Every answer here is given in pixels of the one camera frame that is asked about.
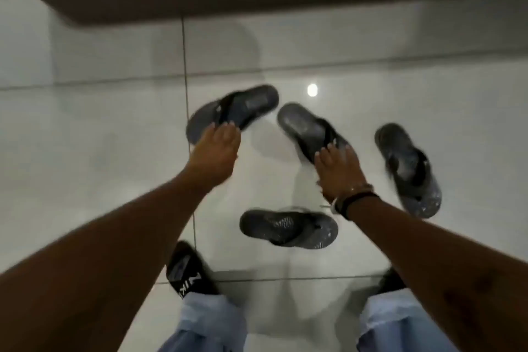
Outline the black slide sandal white print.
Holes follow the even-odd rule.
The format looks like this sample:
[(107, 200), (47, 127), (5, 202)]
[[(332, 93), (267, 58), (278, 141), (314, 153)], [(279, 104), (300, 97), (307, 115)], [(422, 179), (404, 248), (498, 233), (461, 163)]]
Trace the black slide sandal white print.
[(376, 295), (390, 293), (393, 291), (398, 291), (398, 290), (402, 290), (406, 288), (407, 286), (405, 282), (402, 280), (402, 278), (400, 277), (399, 273), (394, 269), (394, 267), (391, 267), (383, 275), (379, 283), (379, 289), (376, 292)]
[(181, 299), (189, 293), (220, 295), (207, 265), (187, 241), (178, 241), (166, 265), (166, 278)]

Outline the person's right forearm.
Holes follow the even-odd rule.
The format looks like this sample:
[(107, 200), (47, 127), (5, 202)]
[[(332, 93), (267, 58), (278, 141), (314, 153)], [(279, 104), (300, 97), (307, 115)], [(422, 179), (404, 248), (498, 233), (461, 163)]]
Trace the person's right forearm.
[(379, 197), (346, 218), (390, 260), (460, 352), (528, 352), (528, 263), (426, 221)]

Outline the light blue trousers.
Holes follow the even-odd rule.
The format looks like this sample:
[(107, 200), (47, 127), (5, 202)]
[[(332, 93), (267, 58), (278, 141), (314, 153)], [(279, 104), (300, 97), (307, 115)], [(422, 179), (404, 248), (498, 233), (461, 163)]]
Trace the light blue trousers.
[[(224, 295), (191, 292), (181, 319), (157, 352), (243, 352), (247, 322)], [(459, 352), (410, 291), (369, 297), (360, 315), (358, 352)]]

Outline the black wrist band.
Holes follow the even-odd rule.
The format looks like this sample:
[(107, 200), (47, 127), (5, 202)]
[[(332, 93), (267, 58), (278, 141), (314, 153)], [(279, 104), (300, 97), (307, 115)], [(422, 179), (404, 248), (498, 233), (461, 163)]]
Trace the black wrist band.
[(360, 200), (366, 199), (366, 198), (377, 198), (379, 199), (379, 195), (374, 193), (373, 191), (361, 191), (354, 195), (349, 195), (346, 197), (343, 197), (341, 199), (336, 199), (334, 202), (334, 210), (340, 214), (344, 219), (351, 222), (352, 219), (349, 217), (348, 214), (348, 208), (355, 204), (356, 202), (359, 202)]

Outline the person's left forearm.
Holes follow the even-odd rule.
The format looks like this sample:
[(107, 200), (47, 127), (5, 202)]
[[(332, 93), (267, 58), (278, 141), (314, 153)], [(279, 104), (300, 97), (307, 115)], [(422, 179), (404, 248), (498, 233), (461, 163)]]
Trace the person's left forearm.
[(213, 188), (184, 170), (0, 274), (0, 352), (117, 352)]

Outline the dark grey flip-flop sandal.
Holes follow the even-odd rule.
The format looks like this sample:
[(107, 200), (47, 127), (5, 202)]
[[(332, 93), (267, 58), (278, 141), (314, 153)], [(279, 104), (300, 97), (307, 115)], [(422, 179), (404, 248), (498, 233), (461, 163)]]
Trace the dark grey flip-flop sandal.
[(299, 103), (283, 105), (277, 115), (281, 129), (297, 143), (301, 153), (314, 164), (315, 153), (332, 143), (344, 148), (349, 142), (326, 119), (314, 115)]
[(441, 207), (442, 192), (427, 155), (397, 123), (386, 123), (374, 136), (402, 207), (419, 219), (430, 219)]
[(324, 249), (337, 238), (339, 226), (330, 216), (303, 208), (293, 210), (253, 209), (242, 214), (241, 232), (281, 248)]
[(279, 92), (270, 84), (232, 92), (208, 102), (194, 112), (186, 126), (186, 138), (195, 145), (210, 124), (219, 127), (233, 122), (243, 131), (252, 122), (272, 112), (279, 105)]

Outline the person's right hand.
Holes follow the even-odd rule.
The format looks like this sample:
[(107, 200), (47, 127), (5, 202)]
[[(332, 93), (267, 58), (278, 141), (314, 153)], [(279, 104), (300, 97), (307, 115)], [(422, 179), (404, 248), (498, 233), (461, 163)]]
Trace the person's right hand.
[(329, 204), (361, 191), (373, 191), (373, 185), (366, 180), (352, 147), (346, 161), (314, 160), (314, 166), (321, 193)]

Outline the person's left hand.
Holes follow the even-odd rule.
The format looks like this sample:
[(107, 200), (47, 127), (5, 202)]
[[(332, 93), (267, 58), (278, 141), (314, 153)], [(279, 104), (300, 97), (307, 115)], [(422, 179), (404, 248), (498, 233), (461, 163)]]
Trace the person's left hand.
[(228, 180), (233, 173), (240, 144), (241, 134), (238, 138), (205, 138), (204, 131), (183, 169), (191, 189), (205, 196)]

